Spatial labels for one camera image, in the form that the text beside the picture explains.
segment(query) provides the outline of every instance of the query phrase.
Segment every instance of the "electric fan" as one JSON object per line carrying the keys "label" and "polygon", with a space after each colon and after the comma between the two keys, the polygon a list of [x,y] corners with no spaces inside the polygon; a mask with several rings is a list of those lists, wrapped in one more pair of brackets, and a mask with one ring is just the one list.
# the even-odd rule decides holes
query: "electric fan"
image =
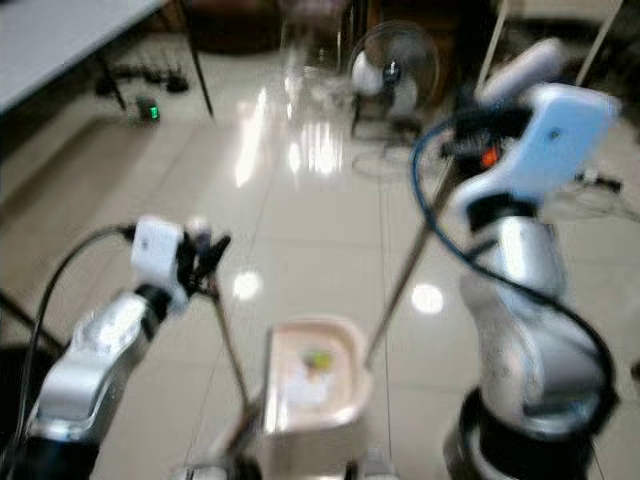
{"label": "electric fan", "polygon": [[438,82],[438,64],[433,40],[414,23],[390,21],[369,30],[349,62],[356,96],[353,129],[364,103],[382,107],[379,119],[413,119],[421,124],[424,107]]}

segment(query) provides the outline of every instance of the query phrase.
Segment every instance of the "table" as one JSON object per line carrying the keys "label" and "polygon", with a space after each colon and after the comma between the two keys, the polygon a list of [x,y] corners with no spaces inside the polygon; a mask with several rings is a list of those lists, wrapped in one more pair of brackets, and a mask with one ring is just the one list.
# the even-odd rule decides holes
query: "table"
{"label": "table", "polygon": [[[5,0],[0,4],[0,114],[100,50],[169,0]],[[192,51],[209,114],[211,103]]]}

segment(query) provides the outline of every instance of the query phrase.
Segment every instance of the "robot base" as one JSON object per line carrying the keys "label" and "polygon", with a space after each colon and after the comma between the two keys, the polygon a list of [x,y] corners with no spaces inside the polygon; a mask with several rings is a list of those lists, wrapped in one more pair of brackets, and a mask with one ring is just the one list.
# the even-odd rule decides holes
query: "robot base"
{"label": "robot base", "polygon": [[501,424],[474,389],[444,444],[452,480],[585,480],[591,439],[534,440]]}

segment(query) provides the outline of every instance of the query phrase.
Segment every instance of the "tiled floor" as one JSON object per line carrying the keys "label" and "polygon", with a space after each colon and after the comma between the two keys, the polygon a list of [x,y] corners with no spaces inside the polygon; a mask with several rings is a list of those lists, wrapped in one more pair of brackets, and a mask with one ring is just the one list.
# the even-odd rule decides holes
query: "tiled floor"
{"label": "tiled floor", "polygon": [[[151,48],[157,45],[185,50],[171,38]],[[1,280],[33,309],[55,261],[92,228],[142,213],[181,223],[206,215],[217,232],[234,237],[222,284],[255,388],[274,322],[331,312],[372,331],[419,216],[402,165],[391,168],[393,181],[352,169],[355,155],[376,145],[349,138],[347,111],[287,108],[278,55],[205,55],[203,63],[215,123],[195,88],[182,98],[159,94],[163,118],[152,127],[87,95],[5,160],[5,198],[18,193],[4,204]],[[632,129],[621,123],[596,161],[625,179],[626,198],[640,208],[640,149],[633,140]],[[640,397],[628,371],[640,357],[640,225],[592,213],[576,219],[584,208],[554,206],[563,207],[563,215],[550,208],[549,216],[558,220],[572,301],[609,342],[623,397],[596,441],[590,478],[639,478]],[[464,238],[451,215],[445,224]],[[444,434],[478,379],[476,332],[457,292],[463,271],[439,245],[430,245],[411,288],[435,286],[443,308],[427,315],[406,298],[374,365],[367,443],[388,452],[406,479],[446,478]],[[63,279],[49,327],[66,338],[82,312],[130,285],[130,276],[126,248],[96,247]],[[238,288],[247,276],[257,280],[248,297]],[[23,333],[11,329],[3,336]],[[200,458],[238,407],[214,317],[207,303],[195,300],[182,318],[163,326],[132,376],[95,478],[166,478]],[[329,473],[320,471],[331,462],[319,456],[319,441],[291,441],[283,449],[283,469],[295,476],[314,465]],[[344,450],[337,438],[327,442]]]}

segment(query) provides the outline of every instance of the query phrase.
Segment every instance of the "electrical cord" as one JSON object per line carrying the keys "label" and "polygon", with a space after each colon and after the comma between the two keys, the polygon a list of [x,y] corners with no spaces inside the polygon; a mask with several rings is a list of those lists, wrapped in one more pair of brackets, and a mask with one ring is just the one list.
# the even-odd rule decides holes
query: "electrical cord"
{"label": "electrical cord", "polygon": [[77,244],[62,260],[49,282],[46,285],[40,303],[38,305],[38,311],[35,317],[35,325],[31,331],[29,338],[29,346],[27,347],[27,353],[25,355],[25,361],[22,368],[22,378],[20,382],[20,397],[18,404],[18,417],[16,423],[16,429],[11,438],[11,441],[7,445],[0,464],[0,479],[4,479],[9,473],[12,459],[15,453],[18,451],[20,444],[24,437],[25,424],[27,420],[27,409],[29,403],[29,390],[31,388],[31,374],[33,371],[33,360],[38,346],[38,341],[42,333],[42,325],[44,323],[44,316],[47,312],[49,300],[56,287],[58,280],[62,276],[62,273],[71,263],[71,261],[77,257],[82,251],[84,251],[90,245],[98,242],[107,237],[114,235],[122,235],[127,240],[132,240],[135,234],[135,224],[123,224],[123,225],[110,225],[99,230],[94,231],[84,238],[79,244]]}
{"label": "electrical cord", "polygon": [[615,385],[615,367],[613,357],[611,352],[607,348],[606,344],[600,337],[600,335],[593,329],[593,327],[587,323],[582,317],[580,317],[577,313],[560,303],[557,299],[546,295],[534,288],[527,287],[526,285],[522,285],[518,282],[515,282],[498,272],[495,272],[480,263],[476,262],[476,260],[469,255],[467,255],[462,249],[456,245],[453,240],[445,233],[445,231],[440,227],[437,217],[431,209],[424,192],[422,190],[422,176],[420,175],[420,162],[422,158],[422,152],[426,148],[426,146],[439,134],[444,132],[445,130],[455,127],[460,121],[468,121],[468,120],[477,120],[479,123],[482,123],[483,120],[489,120],[495,115],[500,115],[500,110],[465,110],[455,113],[448,119],[438,123],[430,130],[428,130],[422,137],[418,139],[410,154],[410,163],[411,163],[411,186],[413,188],[414,195],[416,197],[417,203],[422,210],[424,215],[424,219],[432,229],[433,233],[438,237],[440,242],[449,250],[453,256],[455,256],[459,261],[465,264],[467,267],[471,268],[476,273],[489,278],[491,280],[495,280],[500,282],[503,285],[506,285],[513,290],[526,295],[532,300],[548,306],[558,313],[564,315],[569,318],[572,322],[574,322],[578,327],[584,330],[593,340],[596,349],[600,357],[603,360],[603,372],[605,376],[605,387],[601,394],[601,401],[599,403],[598,409],[596,410],[593,420],[588,426],[592,432],[598,432],[604,421],[608,418],[609,413],[611,412],[612,407],[617,403],[617,395],[614,391]]}

